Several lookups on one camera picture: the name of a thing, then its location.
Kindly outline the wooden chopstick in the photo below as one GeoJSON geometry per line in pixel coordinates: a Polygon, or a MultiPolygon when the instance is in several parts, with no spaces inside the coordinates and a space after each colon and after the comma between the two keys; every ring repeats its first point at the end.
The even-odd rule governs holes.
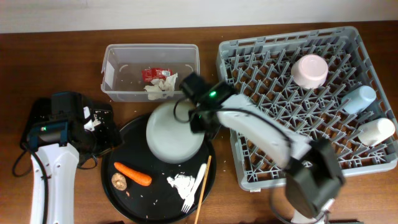
{"type": "Polygon", "coordinates": [[[204,193],[205,193],[205,188],[206,188],[208,173],[209,173],[209,169],[210,169],[210,165],[211,165],[211,160],[212,160],[212,156],[209,155],[208,156],[208,161],[207,161],[207,164],[206,164],[205,175],[204,175],[203,183],[202,183],[202,187],[201,187],[200,198],[199,198],[199,201],[198,201],[198,206],[197,206],[197,210],[196,210],[196,214],[195,214],[194,224],[198,223],[198,218],[200,216],[200,210],[201,210],[201,205],[202,205],[202,201],[203,201],[203,197],[204,197],[204,193]]]}

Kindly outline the grey plate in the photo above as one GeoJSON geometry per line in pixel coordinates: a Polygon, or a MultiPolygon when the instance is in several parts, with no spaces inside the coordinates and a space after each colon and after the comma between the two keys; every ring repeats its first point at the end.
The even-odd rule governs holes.
{"type": "Polygon", "coordinates": [[[150,115],[146,127],[147,145],[158,159],[178,164],[191,159],[199,150],[205,135],[193,133],[188,112],[193,105],[188,102],[175,104],[174,101],[158,106],[150,115]]]}

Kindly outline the brown dried mushroom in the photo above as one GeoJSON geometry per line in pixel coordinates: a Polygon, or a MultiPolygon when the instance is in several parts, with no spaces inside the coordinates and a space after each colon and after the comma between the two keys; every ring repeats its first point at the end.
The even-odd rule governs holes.
{"type": "Polygon", "coordinates": [[[115,173],[111,178],[111,182],[117,190],[126,190],[127,188],[126,178],[120,173],[115,173]]]}

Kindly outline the white paper napkin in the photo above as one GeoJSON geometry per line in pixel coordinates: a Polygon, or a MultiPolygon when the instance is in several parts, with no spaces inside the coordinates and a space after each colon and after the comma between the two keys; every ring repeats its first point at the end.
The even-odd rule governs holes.
{"type": "Polygon", "coordinates": [[[164,79],[156,78],[151,81],[151,85],[146,85],[144,90],[147,92],[149,100],[165,99],[174,95],[175,83],[178,73],[164,79]]]}

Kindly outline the white tissue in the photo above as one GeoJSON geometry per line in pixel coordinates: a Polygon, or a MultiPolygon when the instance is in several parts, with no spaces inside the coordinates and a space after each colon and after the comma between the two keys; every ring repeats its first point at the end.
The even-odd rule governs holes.
{"type": "Polygon", "coordinates": [[[175,177],[167,177],[167,182],[176,188],[181,199],[185,200],[192,191],[195,178],[191,175],[177,174],[175,177]]]}

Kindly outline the orange carrot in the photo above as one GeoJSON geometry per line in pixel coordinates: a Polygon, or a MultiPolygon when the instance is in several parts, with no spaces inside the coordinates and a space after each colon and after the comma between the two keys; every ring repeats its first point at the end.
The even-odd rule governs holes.
{"type": "Polygon", "coordinates": [[[120,173],[122,173],[126,177],[130,178],[131,180],[133,180],[134,182],[136,182],[139,185],[147,187],[147,186],[150,186],[150,184],[152,183],[151,176],[149,176],[147,174],[138,172],[132,168],[129,168],[128,166],[125,166],[124,164],[122,164],[120,162],[115,162],[114,166],[120,173]]]}

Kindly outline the red snack wrapper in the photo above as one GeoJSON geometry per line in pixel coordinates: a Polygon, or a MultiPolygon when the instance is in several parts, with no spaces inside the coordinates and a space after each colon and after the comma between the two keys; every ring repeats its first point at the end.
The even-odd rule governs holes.
{"type": "Polygon", "coordinates": [[[165,80],[167,77],[172,75],[172,71],[170,69],[163,68],[147,68],[142,70],[141,73],[144,82],[151,82],[155,79],[165,80]]]}

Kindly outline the white plastic fork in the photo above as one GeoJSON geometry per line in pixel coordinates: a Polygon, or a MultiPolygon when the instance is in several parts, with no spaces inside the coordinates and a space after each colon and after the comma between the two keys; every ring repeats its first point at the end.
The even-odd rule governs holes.
{"type": "Polygon", "coordinates": [[[201,165],[197,177],[195,179],[195,182],[193,184],[193,187],[191,189],[191,192],[189,193],[189,195],[187,196],[187,198],[185,199],[184,203],[183,203],[183,207],[182,207],[182,212],[183,213],[188,213],[188,211],[191,209],[193,203],[194,203],[194,199],[195,199],[195,193],[199,187],[199,184],[202,182],[204,176],[205,176],[205,171],[207,168],[207,164],[204,163],[201,165]]]}

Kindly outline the pink bowl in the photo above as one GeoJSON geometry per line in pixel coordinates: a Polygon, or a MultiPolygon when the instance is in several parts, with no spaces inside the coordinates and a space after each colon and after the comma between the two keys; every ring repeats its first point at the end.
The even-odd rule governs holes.
{"type": "Polygon", "coordinates": [[[318,55],[305,55],[293,64],[291,74],[294,82],[301,88],[318,88],[326,81],[328,65],[318,55]]]}

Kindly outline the light blue cup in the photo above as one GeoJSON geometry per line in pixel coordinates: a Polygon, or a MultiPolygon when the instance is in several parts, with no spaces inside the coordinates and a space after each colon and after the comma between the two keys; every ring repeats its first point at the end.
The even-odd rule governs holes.
{"type": "Polygon", "coordinates": [[[341,102],[343,110],[348,114],[364,111],[376,99],[376,91],[370,86],[363,85],[345,95],[341,102]]]}

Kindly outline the white cup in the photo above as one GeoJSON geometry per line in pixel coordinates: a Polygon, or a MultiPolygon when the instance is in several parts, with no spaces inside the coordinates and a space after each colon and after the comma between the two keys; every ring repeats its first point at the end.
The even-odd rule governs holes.
{"type": "Polygon", "coordinates": [[[358,139],[367,146],[375,146],[387,138],[391,137],[396,127],[394,123],[387,118],[379,118],[374,121],[370,121],[366,124],[362,124],[358,130],[358,139]]]}

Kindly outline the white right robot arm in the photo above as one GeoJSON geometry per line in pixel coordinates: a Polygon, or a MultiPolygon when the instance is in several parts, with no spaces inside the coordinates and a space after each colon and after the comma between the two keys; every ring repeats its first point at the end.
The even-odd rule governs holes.
{"type": "Polygon", "coordinates": [[[182,84],[195,105],[190,120],[209,132],[224,126],[250,140],[285,174],[285,196],[294,208],[291,223],[328,223],[329,208],[345,177],[329,140],[312,140],[265,115],[246,95],[220,82],[182,84]]]}

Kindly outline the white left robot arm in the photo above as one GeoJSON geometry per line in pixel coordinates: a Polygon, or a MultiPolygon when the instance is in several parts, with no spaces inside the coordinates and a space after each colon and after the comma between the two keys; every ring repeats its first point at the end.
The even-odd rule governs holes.
{"type": "Polygon", "coordinates": [[[77,169],[122,143],[114,123],[28,120],[20,147],[30,154],[34,186],[31,223],[73,223],[77,169]]]}

